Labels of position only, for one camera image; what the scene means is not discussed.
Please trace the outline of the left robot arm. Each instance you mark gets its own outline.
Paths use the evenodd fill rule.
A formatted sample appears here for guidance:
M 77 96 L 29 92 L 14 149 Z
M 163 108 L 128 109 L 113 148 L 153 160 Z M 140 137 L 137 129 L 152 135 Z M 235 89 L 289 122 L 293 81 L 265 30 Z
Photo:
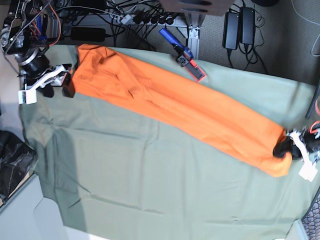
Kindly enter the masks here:
M 272 154 L 276 158 L 283 158 L 287 153 L 294 159 L 303 160 L 298 174 L 304 180 L 312 182 L 318 173 L 316 165 L 320 160 L 320 122 L 317 120 L 302 130 L 286 130 L 273 148 Z

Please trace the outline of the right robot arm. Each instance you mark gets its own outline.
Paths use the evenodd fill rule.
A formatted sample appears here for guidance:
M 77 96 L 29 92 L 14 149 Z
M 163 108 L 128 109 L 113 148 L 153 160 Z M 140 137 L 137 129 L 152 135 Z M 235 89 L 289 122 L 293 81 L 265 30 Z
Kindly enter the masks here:
M 63 96 L 73 98 L 72 64 L 52 66 L 46 57 L 49 48 L 57 43 L 47 38 L 48 14 L 53 10 L 49 0 L 13 0 L 0 34 L 3 56 L 14 56 L 20 78 L 19 104 L 34 104 L 37 93 L 52 98 L 54 88 L 60 87 Z

